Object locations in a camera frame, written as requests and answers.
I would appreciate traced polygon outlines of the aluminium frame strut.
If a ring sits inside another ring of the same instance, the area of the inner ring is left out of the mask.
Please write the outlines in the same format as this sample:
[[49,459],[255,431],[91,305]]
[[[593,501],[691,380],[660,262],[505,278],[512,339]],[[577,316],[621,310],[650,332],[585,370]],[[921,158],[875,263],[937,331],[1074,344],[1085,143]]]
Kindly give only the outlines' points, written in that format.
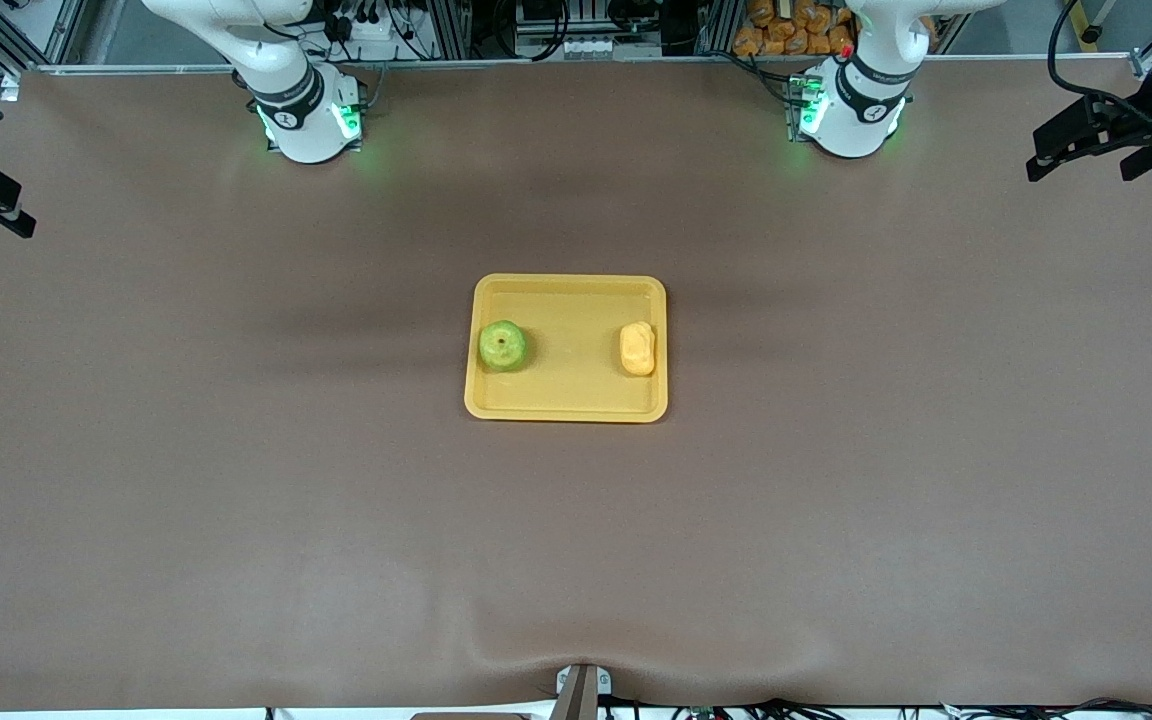
[[0,71],[18,74],[65,56],[88,0],[0,0]]

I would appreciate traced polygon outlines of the white power strip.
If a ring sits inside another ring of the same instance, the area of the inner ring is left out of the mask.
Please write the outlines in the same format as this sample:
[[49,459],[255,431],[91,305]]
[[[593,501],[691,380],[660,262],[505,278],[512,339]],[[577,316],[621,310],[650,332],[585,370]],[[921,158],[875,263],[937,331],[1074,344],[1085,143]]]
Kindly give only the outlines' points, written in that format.
[[397,38],[396,22],[382,0],[340,3],[325,24],[338,40],[391,41]]

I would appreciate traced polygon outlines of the aluminium frame post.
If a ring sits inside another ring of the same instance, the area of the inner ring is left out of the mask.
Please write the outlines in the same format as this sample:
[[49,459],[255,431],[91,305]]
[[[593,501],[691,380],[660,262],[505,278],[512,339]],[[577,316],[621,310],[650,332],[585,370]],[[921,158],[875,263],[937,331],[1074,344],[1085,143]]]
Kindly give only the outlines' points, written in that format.
[[429,10],[435,51],[444,61],[470,59],[473,0],[422,0]]
[[746,0],[698,0],[700,20],[696,54],[732,53],[736,33],[746,22]]

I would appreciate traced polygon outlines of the pile of orange toy foods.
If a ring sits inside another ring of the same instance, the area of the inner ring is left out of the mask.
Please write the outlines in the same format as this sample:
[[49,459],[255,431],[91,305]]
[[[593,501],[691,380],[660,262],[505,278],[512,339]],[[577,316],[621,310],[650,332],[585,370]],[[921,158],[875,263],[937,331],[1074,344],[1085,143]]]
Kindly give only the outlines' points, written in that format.
[[742,0],[741,9],[736,56],[847,56],[861,29],[844,0]]

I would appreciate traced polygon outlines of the yellow potato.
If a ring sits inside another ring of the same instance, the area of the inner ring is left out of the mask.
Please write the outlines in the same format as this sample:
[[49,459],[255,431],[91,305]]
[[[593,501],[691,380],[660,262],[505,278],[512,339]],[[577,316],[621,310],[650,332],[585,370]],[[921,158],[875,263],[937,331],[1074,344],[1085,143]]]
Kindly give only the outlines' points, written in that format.
[[657,333],[650,323],[628,323],[617,333],[617,355],[627,374],[646,377],[657,367]]

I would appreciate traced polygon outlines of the aluminium table edge rail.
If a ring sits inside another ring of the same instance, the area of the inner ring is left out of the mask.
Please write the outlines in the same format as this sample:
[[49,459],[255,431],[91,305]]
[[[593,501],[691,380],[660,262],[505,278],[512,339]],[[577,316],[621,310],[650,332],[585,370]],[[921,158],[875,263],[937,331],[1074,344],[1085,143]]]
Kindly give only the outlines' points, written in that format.
[[[980,54],[980,55],[929,55],[923,61],[924,68],[942,63],[978,63],[978,61],[1034,61],[1039,67],[1046,67],[1044,54]],[[1120,61],[1128,65],[1134,76],[1140,76],[1146,70],[1146,60],[1138,51],[1130,53],[1064,53],[1056,56],[1060,70],[1074,69],[1092,61]],[[550,59],[530,61],[526,59],[477,59],[477,60],[362,60],[340,61],[339,67],[347,69],[397,69],[397,70],[476,70],[494,67],[558,67],[558,65],[596,65],[594,60]],[[627,56],[621,59],[604,59],[604,65],[700,65],[723,63],[719,56]],[[38,65],[35,73],[46,76],[194,76],[194,74],[228,74],[233,65]]]

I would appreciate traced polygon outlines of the green apple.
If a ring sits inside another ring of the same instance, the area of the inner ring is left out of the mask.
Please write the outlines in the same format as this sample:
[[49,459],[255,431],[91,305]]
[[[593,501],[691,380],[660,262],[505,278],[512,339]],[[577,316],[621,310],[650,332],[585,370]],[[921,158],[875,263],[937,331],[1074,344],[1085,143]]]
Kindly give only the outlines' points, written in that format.
[[477,356],[490,372],[515,372],[529,359],[526,334],[511,320],[490,323],[477,336]]

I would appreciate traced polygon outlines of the table cover mat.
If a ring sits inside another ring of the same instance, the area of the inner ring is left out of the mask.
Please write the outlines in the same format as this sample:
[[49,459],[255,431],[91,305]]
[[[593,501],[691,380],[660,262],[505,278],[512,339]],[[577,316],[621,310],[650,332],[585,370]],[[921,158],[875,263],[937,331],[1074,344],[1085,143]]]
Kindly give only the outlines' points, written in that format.
[[[220,74],[26,78],[0,711],[1152,702],[1152,183],[1029,183],[1064,103],[933,65],[836,161],[732,65],[392,71],[302,167]],[[662,282],[664,418],[468,414],[493,273]]]

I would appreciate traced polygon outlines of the metal table clamp bracket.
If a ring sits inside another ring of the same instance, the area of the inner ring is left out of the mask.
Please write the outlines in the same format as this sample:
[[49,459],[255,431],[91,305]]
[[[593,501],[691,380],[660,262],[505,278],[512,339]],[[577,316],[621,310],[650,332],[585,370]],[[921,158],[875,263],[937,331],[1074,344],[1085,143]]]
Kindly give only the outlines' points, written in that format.
[[602,720],[600,697],[612,694],[611,670],[591,664],[573,664],[558,670],[558,698],[548,720]]

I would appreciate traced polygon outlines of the yellow plastic tray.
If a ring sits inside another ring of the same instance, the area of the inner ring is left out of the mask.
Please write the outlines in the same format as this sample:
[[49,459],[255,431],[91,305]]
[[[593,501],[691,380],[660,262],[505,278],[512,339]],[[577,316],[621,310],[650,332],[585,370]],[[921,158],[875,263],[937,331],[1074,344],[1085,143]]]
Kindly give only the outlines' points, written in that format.
[[[485,325],[511,320],[526,334],[526,363],[490,372],[477,356]],[[655,331],[655,370],[626,373],[617,333]],[[647,424],[669,406],[667,293],[649,275],[493,273],[473,290],[463,406],[483,420]]]

